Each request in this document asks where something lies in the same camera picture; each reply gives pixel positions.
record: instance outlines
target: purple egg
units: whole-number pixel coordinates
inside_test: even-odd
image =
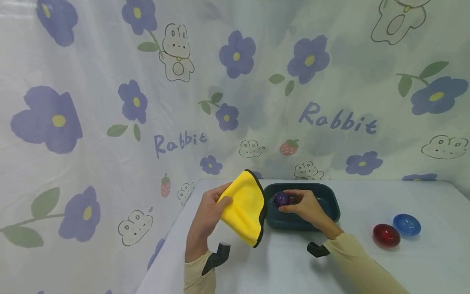
[[[273,204],[276,208],[281,206],[290,205],[290,196],[284,192],[277,192],[273,196]]]

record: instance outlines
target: strawberry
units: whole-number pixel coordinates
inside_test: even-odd
[[[162,187],[160,188],[162,196],[168,197],[170,194],[170,178],[166,176],[162,179]]]
[[[281,152],[282,155],[292,155],[297,152],[298,149],[298,140],[287,140],[284,144],[281,145],[279,148],[279,151]]]

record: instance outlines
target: flower stem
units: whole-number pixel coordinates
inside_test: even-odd
[[[63,217],[63,216],[65,216],[65,214],[46,215],[46,216],[44,216],[44,217],[32,218],[32,219],[26,220],[26,221],[24,221],[24,222],[15,223],[15,224],[12,224],[11,226],[6,226],[5,228],[7,228],[7,227],[19,227],[19,226],[22,226],[22,225],[24,225],[24,224],[31,223],[31,222],[40,221],[40,220],[45,220],[45,219],[47,219],[47,218]]]
[[[414,78],[414,79],[417,79],[417,80],[420,80],[421,82],[423,82],[425,85],[429,86],[429,83],[423,79],[423,78],[420,78],[418,76],[414,76],[414,75],[411,75],[411,74],[407,74],[407,73],[397,73],[397,76],[408,76],[410,78]]]
[[[152,39],[155,42],[155,44],[158,45],[157,39],[155,38],[155,35],[152,33],[152,31],[148,31],[148,32],[149,32],[150,36],[152,36]]]
[[[217,107],[220,108],[220,106],[218,106],[217,104],[215,104],[215,103],[212,102],[211,100],[202,100],[202,101],[200,101],[198,104],[201,104],[201,103],[204,102],[204,101],[209,102],[210,104],[213,104],[213,105],[215,105],[215,106],[217,106]]]

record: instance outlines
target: towel black edge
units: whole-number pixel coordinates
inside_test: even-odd
[[[257,240],[255,246],[253,246],[253,248],[256,248],[256,247],[258,247],[259,243],[261,242],[261,239],[263,238],[263,233],[264,233],[264,228],[263,227],[264,227],[264,220],[265,220],[266,215],[267,215],[267,205],[266,205],[266,201],[264,199],[263,187],[259,183],[258,178],[256,177],[255,173],[250,171],[249,169],[246,169],[245,171],[249,172],[251,174],[251,176],[253,176],[253,178],[256,181],[256,184],[258,185],[259,189],[261,190],[261,195],[263,195],[263,209],[261,210],[261,213],[259,214],[259,224],[261,226],[261,232],[259,233],[258,240]]]

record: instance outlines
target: plastic tub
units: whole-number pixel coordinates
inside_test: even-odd
[[[301,231],[319,231],[309,222],[304,221],[297,214],[288,214],[280,212],[273,204],[272,197],[275,193],[291,190],[310,190],[317,197],[320,206],[334,222],[339,221],[341,213],[339,211],[338,202],[333,190],[319,183],[282,183],[271,184],[264,188],[263,196],[267,206],[266,221],[271,228],[281,230],[301,230]]]

